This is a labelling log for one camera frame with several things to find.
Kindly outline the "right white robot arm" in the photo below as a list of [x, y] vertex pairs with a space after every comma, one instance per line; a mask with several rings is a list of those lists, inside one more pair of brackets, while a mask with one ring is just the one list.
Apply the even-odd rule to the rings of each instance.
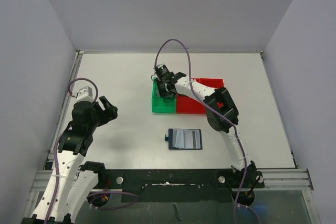
[[264, 178], [248, 156], [238, 132], [238, 109], [225, 87], [212, 88], [199, 83], [182, 72], [169, 71], [165, 64], [154, 66], [161, 97], [182, 95], [205, 107], [210, 127], [219, 132], [228, 150], [232, 174], [225, 179], [231, 188], [263, 188]]

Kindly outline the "blue leather card holder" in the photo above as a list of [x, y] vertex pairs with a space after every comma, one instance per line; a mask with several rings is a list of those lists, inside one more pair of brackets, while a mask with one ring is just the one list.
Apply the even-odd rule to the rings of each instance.
[[169, 150], [202, 150], [201, 129], [168, 129], [165, 139]]

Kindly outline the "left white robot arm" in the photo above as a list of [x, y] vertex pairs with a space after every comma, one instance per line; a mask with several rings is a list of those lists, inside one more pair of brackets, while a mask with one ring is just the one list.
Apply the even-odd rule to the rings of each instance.
[[90, 191], [107, 184], [104, 164], [83, 159], [95, 130], [117, 118], [117, 107], [104, 96], [99, 101], [77, 98], [71, 116], [56, 143], [54, 169], [44, 194], [22, 223], [74, 223]]

